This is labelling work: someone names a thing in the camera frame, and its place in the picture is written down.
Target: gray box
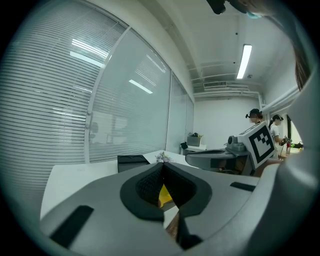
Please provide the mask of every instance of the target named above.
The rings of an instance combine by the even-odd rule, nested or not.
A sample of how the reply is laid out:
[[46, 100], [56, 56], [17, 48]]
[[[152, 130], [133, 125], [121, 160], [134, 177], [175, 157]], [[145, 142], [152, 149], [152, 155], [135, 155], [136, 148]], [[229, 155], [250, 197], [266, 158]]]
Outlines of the gray box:
[[199, 147], [200, 146], [200, 137], [191, 137], [189, 136], [188, 138], [186, 138], [186, 144], [188, 146], [195, 146], [195, 147]]

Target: white wall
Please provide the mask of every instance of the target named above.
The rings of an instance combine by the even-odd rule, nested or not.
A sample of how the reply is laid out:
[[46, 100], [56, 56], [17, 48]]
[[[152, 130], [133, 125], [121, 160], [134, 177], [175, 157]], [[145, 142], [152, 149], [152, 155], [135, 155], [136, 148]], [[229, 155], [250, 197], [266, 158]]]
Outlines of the white wall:
[[194, 102], [186, 63], [158, 20], [138, 0], [88, 0], [115, 15], [139, 33], [164, 59]]
[[294, 125], [294, 122], [291, 122], [291, 139], [292, 139], [292, 143], [294, 144], [298, 144], [299, 142], [302, 142], [302, 139], [300, 137], [300, 134], [296, 126]]
[[247, 97], [196, 101], [193, 132], [203, 135], [201, 144], [206, 144], [207, 149], [225, 148], [229, 136], [253, 125], [246, 114], [256, 108], [259, 108], [258, 99]]
[[274, 64], [272, 72], [264, 83], [263, 96], [266, 104], [271, 103], [293, 87], [298, 87], [295, 76], [296, 59], [291, 45], [283, 53], [283, 58]]

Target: white table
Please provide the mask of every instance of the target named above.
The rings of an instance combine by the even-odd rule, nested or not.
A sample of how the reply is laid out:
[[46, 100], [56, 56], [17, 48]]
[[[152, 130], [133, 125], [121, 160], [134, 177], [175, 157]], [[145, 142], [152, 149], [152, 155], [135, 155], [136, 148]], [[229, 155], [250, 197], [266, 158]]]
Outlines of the white table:
[[[156, 156], [164, 150], [146, 153], [143, 156], [150, 164], [156, 163]], [[175, 163], [190, 166], [187, 164], [184, 155], [164, 151]], [[118, 161], [105, 161], [89, 164], [55, 165], [47, 181], [42, 205], [40, 219], [62, 201], [73, 195], [87, 184], [100, 178], [115, 175], [118, 173]], [[166, 228], [175, 215], [178, 208], [175, 206], [164, 212], [164, 227]]]
[[184, 154], [184, 150], [198, 152], [198, 151], [205, 151], [206, 149], [207, 149], [207, 145], [205, 145], [205, 144], [200, 144], [199, 146], [189, 146], [188, 145], [188, 148], [186, 148], [186, 149], [181, 148], [180, 155]]

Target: window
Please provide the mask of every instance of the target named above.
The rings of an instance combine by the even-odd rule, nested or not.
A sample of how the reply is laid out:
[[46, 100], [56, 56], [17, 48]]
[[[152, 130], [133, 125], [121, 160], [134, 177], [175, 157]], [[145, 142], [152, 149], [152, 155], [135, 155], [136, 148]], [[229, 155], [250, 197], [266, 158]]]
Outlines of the window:
[[291, 121], [291, 139], [293, 144], [298, 144], [299, 142], [302, 142], [302, 139], [298, 133], [298, 130], [292, 121]]
[[190, 133], [194, 131], [194, 114], [195, 106], [189, 95], [186, 97], [186, 126], [185, 126], [185, 141]]
[[171, 70], [132, 29], [108, 62], [93, 103], [90, 163], [166, 147]]
[[186, 125], [187, 93], [177, 77], [172, 74], [166, 151], [180, 153], [180, 144], [186, 141]]
[[74, 1], [35, 9], [0, 73], [0, 168], [7, 192], [39, 209], [54, 165], [83, 164], [88, 103], [125, 28]]

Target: white shirt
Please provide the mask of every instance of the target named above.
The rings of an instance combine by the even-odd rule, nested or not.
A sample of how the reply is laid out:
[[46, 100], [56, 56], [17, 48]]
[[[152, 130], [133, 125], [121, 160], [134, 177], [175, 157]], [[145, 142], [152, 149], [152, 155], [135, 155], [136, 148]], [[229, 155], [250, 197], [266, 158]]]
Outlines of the white shirt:
[[274, 142], [276, 142], [275, 137], [279, 136], [279, 128], [276, 125], [272, 125], [270, 128], [271, 135], [273, 137]]

